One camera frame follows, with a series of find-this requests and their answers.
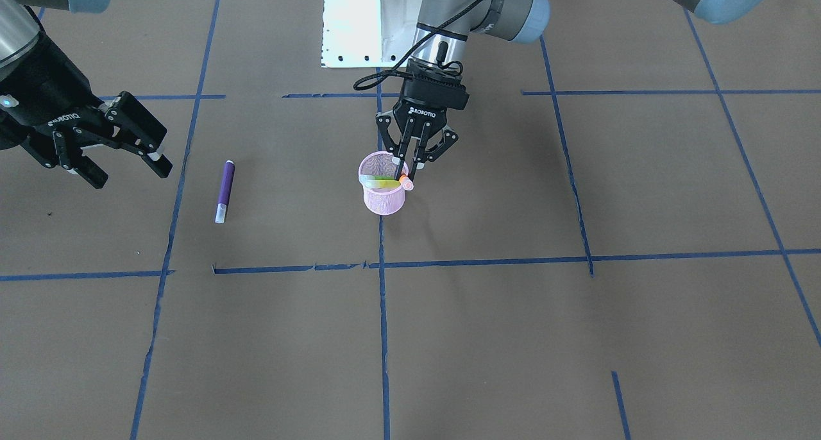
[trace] purple marker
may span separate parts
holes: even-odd
[[[231,199],[231,184],[234,182],[234,162],[227,160],[223,168],[223,183],[219,186],[217,200],[217,217],[215,223],[225,223],[225,213],[228,211],[228,200]]]

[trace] pink basket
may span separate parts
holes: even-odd
[[[403,164],[402,169],[407,174],[408,165]],[[359,169],[359,175],[393,175],[395,172],[393,155],[387,151],[369,154],[362,160]],[[362,189],[364,205],[375,214],[389,216],[402,209],[402,204],[405,204],[405,189],[402,186],[395,189],[369,189],[362,185]]]

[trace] silver metal cylinder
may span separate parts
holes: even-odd
[[[15,0],[0,0],[0,68],[19,59],[37,43],[40,31],[29,12]]]
[[[414,37],[414,40],[421,40],[430,33],[431,31],[416,28],[416,36]],[[445,52],[445,60],[442,62],[443,65],[448,65],[449,62],[454,60],[461,60],[462,55],[464,54],[464,41],[455,39],[454,37],[444,36],[442,34],[437,34],[436,36],[431,37],[431,39],[428,39],[427,42],[425,42],[422,47],[417,49],[412,56],[417,60],[422,60],[427,63],[431,63],[431,65],[436,65],[436,56],[439,54],[440,43],[445,43],[448,45],[448,51]]]

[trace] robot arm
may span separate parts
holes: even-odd
[[[108,0],[28,0],[72,11],[102,11]],[[167,130],[129,92],[103,103],[88,79],[46,35],[31,8],[0,0],[0,150],[23,147],[46,168],[78,174],[95,189],[108,175],[83,149],[123,148],[161,178]]]
[[[762,0],[672,0],[713,23],[738,19]],[[469,95],[461,85],[460,61],[470,33],[529,43],[538,39],[548,24],[547,0],[422,0],[416,25],[416,43],[392,68],[354,84],[355,90],[371,89],[389,76],[404,78],[399,101],[392,112],[379,113],[377,128],[382,142],[396,164],[395,178],[402,174],[402,162],[410,160],[408,177],[426,162],[438,159],[459,139],[448,127],[448,108],[464,110]],[[408,60],[407,69],[399,66]],[[363,85],[365,81],[375,80]],[[399,127],[394,141],[388,128]],[[411,139],[416,147],[411,153]]]

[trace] white mounting bracket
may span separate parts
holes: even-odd
[[[413,46],[420,7],[422,0],[325,0],[322,66],[396,65]]]

